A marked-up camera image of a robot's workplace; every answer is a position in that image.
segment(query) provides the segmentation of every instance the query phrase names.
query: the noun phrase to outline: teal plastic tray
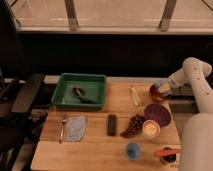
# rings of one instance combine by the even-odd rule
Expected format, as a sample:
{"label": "teal plastic tray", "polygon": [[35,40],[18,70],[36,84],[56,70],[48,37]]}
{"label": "teal plastic tray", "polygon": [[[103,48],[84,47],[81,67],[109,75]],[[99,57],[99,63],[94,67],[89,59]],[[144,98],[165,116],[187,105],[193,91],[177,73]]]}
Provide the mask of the teal plastic tray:
{"label": "teal plastic tray", "polygon": [[[74,87],[81,87],[85,97],[95,104],[82,103],[73,93]],[[105,103],[106,76],[94,74],[63,73],[52,97],[52,104],[58,107],[78,109],[101,109]]]}

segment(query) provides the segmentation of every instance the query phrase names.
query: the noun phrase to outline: remote control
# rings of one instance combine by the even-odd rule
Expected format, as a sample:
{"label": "remote control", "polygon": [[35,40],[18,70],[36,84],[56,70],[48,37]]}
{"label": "remote control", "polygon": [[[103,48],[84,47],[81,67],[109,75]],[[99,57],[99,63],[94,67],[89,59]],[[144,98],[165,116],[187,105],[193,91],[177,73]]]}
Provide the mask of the remote control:
{"label": "remote control", "polygon": [[107,135],[115,136],[116,135],[116,115],[109,114],[108,115],[108,123],[107,123]]}

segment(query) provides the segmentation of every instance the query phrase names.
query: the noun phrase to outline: blue dish towel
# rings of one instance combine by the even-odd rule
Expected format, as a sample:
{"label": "blue dish towel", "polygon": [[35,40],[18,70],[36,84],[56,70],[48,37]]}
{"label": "blue dish towel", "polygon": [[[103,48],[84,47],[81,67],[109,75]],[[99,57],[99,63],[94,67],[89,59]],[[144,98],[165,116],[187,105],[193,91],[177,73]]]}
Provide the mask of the blue dish towel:
{"label": "blue dish towel", "polygon": [[66,141],[81,141],[83,139],[87,119],[85,116],[76,116],[68,118],[66,123]]}

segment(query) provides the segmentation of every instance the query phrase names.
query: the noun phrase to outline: chair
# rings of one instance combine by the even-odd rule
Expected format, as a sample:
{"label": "chair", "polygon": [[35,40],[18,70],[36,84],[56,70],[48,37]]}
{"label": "chair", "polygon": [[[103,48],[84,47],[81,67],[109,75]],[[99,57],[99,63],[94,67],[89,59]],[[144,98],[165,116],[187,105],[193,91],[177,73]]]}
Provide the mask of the chair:
{"label": "chair", "polygon": [[[20,88],[14,103],[11,103],[9,114],[0,118],[0,170],[12,170],[25,138],[36,141],[39,140],[39,138],[32,133],[32,130],[41,125],[46,117],[44,116],[33,121],[29,119],[29,116],[33,102],[42,86],[43,79],[44,75],[42,74],[31,75]],[[13,80],[7,87],[12,90],[17,81],[18,79]],[[8,88],[5,89],[0,93],[0,100],[10,91]],[[7,153],[10,150],[12,152],[7,161]]]}

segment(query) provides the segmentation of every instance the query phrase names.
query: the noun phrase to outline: blue cup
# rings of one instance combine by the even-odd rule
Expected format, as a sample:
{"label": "blue cup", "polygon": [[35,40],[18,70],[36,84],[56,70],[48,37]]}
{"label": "blue cup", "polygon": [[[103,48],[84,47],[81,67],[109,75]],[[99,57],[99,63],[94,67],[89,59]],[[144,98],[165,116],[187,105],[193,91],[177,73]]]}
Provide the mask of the blue cup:
{"label": "blue cup", "polygon": [[128,143],[125,152],[128,160],[134,161],[141,158],[141,148],[136,143]]}

